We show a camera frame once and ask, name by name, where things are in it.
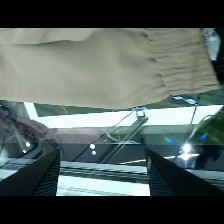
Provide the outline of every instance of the beige fabric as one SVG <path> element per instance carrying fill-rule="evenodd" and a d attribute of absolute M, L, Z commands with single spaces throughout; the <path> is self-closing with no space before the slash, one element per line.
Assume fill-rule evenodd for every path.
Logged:
<path fill-rule="evenodd" d="M 199 28 L 0 28 L 0 98 L 129 108 L 218 89 Z"/>

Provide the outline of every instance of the gathered fabric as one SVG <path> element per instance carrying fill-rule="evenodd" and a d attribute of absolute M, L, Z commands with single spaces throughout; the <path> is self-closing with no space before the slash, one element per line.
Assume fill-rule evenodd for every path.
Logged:
<path fill-rule="evenodd" d="M 0 99 L 121 109 L 220 88 L 199 28 L 0 28 Z"/>

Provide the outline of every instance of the glass surface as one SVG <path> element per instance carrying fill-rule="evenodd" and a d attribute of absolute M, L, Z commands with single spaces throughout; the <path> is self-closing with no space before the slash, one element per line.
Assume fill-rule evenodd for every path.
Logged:
<path fill-rule="evenodd" d="M 145 146 L 183 168 L 222 172 L 223 99 L 220 89 L 126 110 L 1 101 L 0 178 L 52 140 L 63 151 L 58 195 L 148 195 Z"/>

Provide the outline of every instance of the beige garment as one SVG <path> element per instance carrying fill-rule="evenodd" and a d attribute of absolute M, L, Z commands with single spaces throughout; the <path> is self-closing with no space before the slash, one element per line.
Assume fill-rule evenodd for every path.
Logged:
<path fill-rule="evenodd" d="M 0 98 L 129 108 L 220 88 L 199 28 L 0 28 Z"/>

